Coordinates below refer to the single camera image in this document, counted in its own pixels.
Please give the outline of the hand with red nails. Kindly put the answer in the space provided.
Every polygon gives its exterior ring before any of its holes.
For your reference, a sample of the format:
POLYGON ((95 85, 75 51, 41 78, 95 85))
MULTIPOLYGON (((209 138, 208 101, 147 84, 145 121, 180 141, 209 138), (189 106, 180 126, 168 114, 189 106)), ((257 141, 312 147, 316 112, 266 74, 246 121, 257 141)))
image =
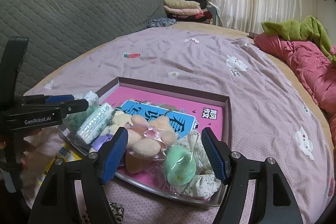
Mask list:
POLYGON ((15 132, 12 136, 1 136, 1 149, 11 147, 16 153, 32 152, 35 146, 25 140, 25 137, 38 135, 42 129, 28 129, 15 132))

